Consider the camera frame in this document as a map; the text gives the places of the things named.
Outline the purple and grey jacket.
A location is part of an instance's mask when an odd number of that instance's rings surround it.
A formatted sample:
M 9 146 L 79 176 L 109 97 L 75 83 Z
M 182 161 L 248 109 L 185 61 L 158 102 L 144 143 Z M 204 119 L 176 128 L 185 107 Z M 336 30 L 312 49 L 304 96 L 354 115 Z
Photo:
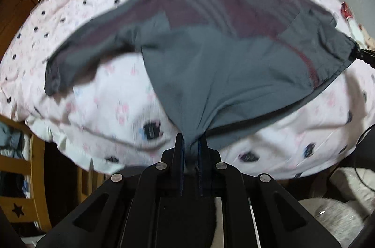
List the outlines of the purple and grey jacket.
M 355 60 L 356 43 L 310 0 L 130 0 L 89 21 L 49 58 L 45 92 L 72 87 L 106 56 L 141 52 L 194 162 L 297 110 Z

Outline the grey fluffy cushion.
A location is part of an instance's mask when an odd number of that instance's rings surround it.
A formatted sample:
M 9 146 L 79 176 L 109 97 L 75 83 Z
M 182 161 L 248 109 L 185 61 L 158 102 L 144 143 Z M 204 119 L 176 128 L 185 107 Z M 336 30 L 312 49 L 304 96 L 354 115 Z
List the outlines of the grey fluffy cushion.
M 311 197 L 299 203 L 319 221 L 342 247 L 349 247 L 374 212 L 374 172 L 365 168 L 340 167 L 329 184 L 342 201 Z

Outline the pink cat-print bed quilt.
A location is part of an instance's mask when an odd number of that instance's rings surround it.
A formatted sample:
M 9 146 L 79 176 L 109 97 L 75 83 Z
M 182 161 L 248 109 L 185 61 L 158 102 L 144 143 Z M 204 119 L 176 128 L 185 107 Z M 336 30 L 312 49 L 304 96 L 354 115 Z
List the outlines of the pink cat-print bed quilt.
M 81 25 L 126 1 L 44 0 L 12 33 L 1 61 L 1 114 L 55 142 L 78 166 L 106 174 L 153 164 L 174 145 L 177 130 L 156 97 L 142 56 L 105 60 L 86 82 L 60 97 L 45 94 L 45 66 Z M 351 154 L 373 123 L 374 70 L 355 61 L 307 105 L 220 154 L 253 176 L 308 176 Z

